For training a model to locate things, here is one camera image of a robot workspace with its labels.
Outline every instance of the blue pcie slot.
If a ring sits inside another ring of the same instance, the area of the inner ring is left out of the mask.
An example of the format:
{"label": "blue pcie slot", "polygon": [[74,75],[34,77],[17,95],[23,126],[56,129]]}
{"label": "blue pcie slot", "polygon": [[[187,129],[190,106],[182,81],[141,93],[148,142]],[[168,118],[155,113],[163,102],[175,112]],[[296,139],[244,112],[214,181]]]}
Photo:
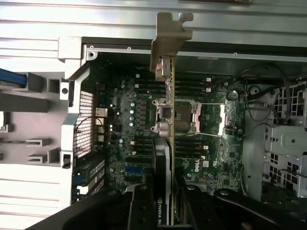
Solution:
{"label": "blue pcie slot", "polygon": [[143,172],[143,169],[126,167],[126,168],[125,168],[125,172],[126,172],[126,173],[142,173],[142,172]]}
{"label": "blue pcie slot", "polygon": [[0,69],[0,81],[6,81],[14,84],[26,86],[27,76],[19,73]]}

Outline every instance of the motherboard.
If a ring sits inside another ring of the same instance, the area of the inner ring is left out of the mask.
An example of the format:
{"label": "motherboard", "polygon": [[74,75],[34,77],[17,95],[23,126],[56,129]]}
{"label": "motherboard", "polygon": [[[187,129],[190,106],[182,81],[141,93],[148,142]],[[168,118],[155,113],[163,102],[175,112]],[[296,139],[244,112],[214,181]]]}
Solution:
{"label": "motherboard", "polygon": [[[106,153],[105,186],[122,192],[142,183],[152,165],[157,122],[170,116],[165,82],[139,69],[110,69],[99,84],[96,115],[104,111],[97,141]],[[209,194],[240,188],[246,85],[227,76],[176,73],[175,166],[188,184]]]}

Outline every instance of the mesh panel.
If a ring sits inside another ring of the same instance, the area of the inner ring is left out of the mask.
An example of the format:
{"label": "mesh panel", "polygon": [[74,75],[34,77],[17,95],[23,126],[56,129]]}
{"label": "mesh panel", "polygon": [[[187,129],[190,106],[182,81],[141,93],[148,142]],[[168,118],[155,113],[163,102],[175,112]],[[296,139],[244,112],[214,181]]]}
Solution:
{"label": "mesh panel", "polygon": [[75,124],[73,152],[77,158],[85,156],[92,150],[94,95],[81,91],[80,114]]}
{"label": "mesh panel", "polygon": [[[306,86],[304,84],[290,86],[290,98],[291,98],[291,117],[304,115],[305,99],[303,96]],[[287,108],[287,99],[285,88],[279,89],[279,97],[275,104],[275,110],[280,118],[285,118]]]}

